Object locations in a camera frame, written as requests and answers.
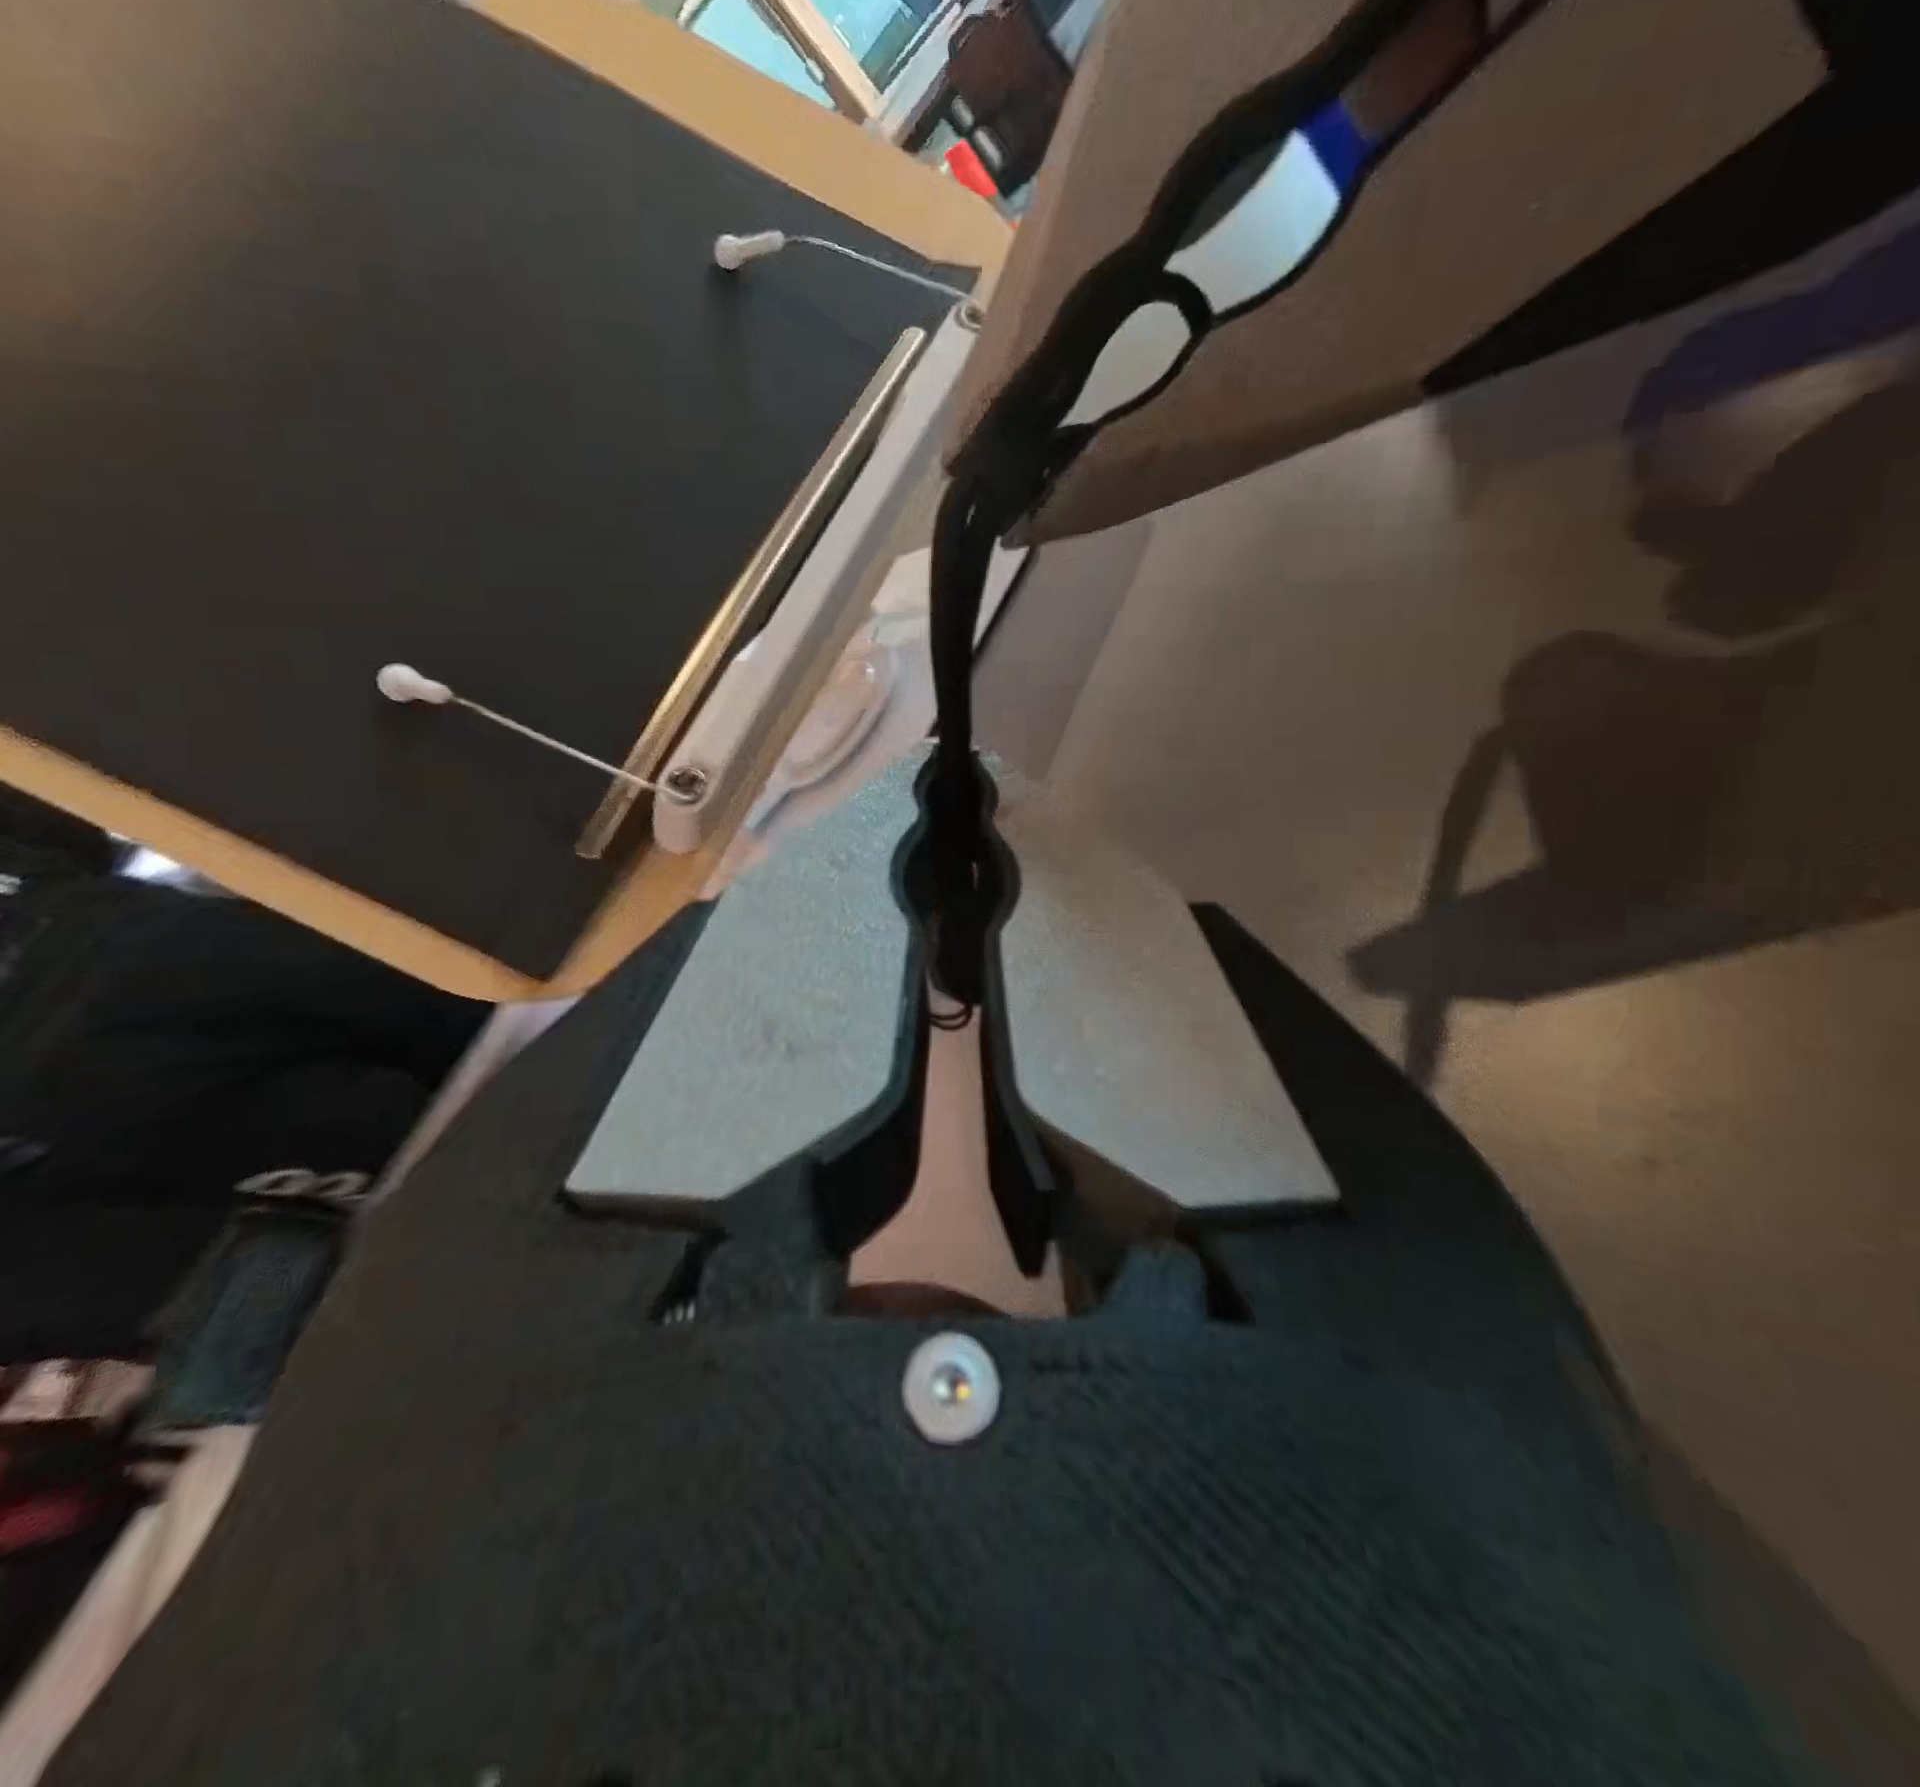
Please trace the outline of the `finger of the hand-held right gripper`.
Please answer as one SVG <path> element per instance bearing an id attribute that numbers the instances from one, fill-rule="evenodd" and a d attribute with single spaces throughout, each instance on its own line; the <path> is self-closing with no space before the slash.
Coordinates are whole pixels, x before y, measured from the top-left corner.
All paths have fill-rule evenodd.
<path id="1" fill-rule="evenodd" d="M 1426 0 L 1109 0 L 962 386 L 952 468 L 1033 449 L 1209 200 Z"/>
<path id="2" fill-rule="evenodd" d="M 1825 72 L 1797 0 L 1516 0 L 1299 264 L 1216 301 L 1173 265 L 1196 217 L 1064 421 L 1002 456 L 1002 531 L 1140 519 L 1407 407 Z"/>

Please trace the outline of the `large blue storage bin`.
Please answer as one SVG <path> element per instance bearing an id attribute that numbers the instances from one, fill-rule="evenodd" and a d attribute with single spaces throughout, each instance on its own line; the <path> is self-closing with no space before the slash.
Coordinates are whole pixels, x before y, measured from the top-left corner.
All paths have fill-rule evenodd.
<path id="1" fill-rule="evenodd" d="M 1338 202 L 1347 202 L 1382 136 L 1368 134 L 1342 97 L 1332 97 L 1299 128 Z"/>

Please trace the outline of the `dark zip case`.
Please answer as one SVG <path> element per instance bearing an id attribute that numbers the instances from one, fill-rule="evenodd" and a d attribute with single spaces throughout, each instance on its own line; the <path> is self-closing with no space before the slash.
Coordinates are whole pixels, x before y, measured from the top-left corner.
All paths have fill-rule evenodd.
<path id="1" fill-rule="evenodd" d="M 378 1175 L 270 1170 L 241 1180 L 148 1325 L 148 1434 L 253 1429 L 312 1317 Z"/>

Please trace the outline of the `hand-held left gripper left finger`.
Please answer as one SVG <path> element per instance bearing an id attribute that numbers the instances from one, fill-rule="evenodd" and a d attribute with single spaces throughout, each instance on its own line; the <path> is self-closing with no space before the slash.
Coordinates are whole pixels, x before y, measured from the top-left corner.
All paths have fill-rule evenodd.
<path id="1" fill-rule="evenodd" d="M 834 1256 L 899 1213 L 925 1104 L 906 870 L 927 760 L 911 749 L 722 892 L 564 1180 L 571 1204 L 720 1228 L 798 1175 Z"/>

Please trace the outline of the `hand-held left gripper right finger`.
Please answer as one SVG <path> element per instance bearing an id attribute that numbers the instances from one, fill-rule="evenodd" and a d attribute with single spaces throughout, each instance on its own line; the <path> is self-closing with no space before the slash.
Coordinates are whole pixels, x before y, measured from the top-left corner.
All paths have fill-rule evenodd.
<path id="1" fill-rule="evenodd" d="M 1044 1273 L 1081 1220 L 1120 1237 L 1334 1209 L 1336 1175 L 1196 910 L 1040 785 L 976 777 L 967 996 L 1019 1271 Z"/>

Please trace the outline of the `black board with wooden rim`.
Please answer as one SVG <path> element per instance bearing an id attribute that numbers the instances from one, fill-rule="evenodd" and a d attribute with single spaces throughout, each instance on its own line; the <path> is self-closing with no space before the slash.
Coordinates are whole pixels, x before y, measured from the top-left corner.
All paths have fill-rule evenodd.
<path id="1" fill-rule="evenodd" d="M 2 0 L 5 786 L 499 1003 L 705 879 L 574 844 L 982 197 L 611 0 Z"/>

